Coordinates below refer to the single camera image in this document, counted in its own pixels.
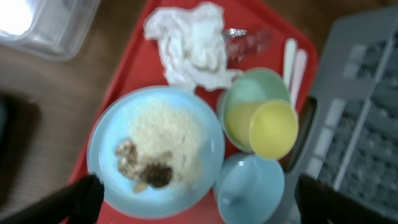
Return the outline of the yellow plastic cup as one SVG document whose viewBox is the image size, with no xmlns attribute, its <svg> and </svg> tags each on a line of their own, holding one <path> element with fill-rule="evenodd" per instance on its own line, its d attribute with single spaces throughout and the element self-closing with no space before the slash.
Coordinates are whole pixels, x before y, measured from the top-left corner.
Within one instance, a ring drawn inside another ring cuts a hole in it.
<svg viewBox="0 0 398 224">
<path fill-rule="evenodd" d="M 226 112 L 225 122 L 239 146 L 268 160 L 288 154 L 299 132 L 296 111 L 285 100 L 237 103 Z"/>
</svg>

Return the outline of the red snack wrapper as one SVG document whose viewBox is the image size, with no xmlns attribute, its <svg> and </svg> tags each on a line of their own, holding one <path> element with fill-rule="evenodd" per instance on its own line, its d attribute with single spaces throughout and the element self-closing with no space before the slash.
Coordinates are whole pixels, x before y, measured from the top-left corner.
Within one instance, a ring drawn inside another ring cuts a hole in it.
<svg viewBox="0 0 398 224">
<path fill-rule="evenodd" d="M 229 63 L 240 62 L 266 50 L 272 41 L 269 29 L 226 29 L 222 35 Z"/>
</svg>

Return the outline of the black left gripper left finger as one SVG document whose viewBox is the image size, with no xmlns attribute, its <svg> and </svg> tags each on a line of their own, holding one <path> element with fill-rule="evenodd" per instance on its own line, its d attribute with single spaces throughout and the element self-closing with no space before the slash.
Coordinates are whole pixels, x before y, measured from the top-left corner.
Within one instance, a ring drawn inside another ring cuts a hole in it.
<svg viewBox="0 0 398 224">
<path fill-rule="evenodd" d="M 56 191 L 1 220 L 1 224 L 14 223 L 96 223 L 104 200 L 104 185 L 94 175 Z"/>
</svg>

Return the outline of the green bowl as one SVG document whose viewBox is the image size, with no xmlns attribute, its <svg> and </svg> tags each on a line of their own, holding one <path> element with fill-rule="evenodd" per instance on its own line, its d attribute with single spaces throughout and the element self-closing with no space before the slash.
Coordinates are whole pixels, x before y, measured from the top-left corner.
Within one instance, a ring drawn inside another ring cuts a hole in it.
<svg viewBox="0 0 398 224">
<path fill-rule="evenodd" d="M 275 99 L 290 102 L 290 95 L 282 77 L 268 68 L 252 68 L 245 71 L 230 89 L 221 92 L 216 104 L 216 114 L 221 128 L 233 146 L 243 152 L 253 152 L 250 147 L 239 143 L 227 130 L 226 112 L 237 103 Z"/>
</svg>

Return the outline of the white napkin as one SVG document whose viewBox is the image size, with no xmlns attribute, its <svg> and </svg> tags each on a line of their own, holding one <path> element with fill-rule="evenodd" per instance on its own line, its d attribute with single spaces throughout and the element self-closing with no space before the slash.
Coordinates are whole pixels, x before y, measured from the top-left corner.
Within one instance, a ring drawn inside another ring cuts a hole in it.
<svg viewBox="0 0 398 224">
<path fill-rule="evenodd" d="M 223 8 L 212 2 L 193 9 L 158 7 L 144 21 L 144 37 L 159 48 L 164 77 L 171 86 L 194 92 L 231 88 L 243 72 L 228 69 Z"/>
</svg>

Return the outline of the light blue bowl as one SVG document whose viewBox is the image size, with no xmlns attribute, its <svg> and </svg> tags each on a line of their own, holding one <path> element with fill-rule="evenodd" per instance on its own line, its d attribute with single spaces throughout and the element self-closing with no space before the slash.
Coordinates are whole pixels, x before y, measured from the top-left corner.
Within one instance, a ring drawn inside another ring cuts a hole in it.
<svg viewBox="0 0 398 224">
<path fill-rule="evenodd" d="M 225 223 L 260 224 L 277 210 L 284 187 L 284 171 L 277 161 L 240 152 L 224 161 L 213 193 Z"/>
</svg>

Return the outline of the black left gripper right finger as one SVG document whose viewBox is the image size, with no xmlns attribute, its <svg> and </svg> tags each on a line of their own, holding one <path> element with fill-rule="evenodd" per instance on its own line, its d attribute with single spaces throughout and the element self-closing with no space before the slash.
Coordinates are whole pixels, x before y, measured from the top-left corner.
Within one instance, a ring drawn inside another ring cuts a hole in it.
<svg viewBox="0 0 398 224">
<path fill-rule="evenodd" d="M 295 188 L 302 224 L 397 224 L 302 174 Z"/>
</svg>

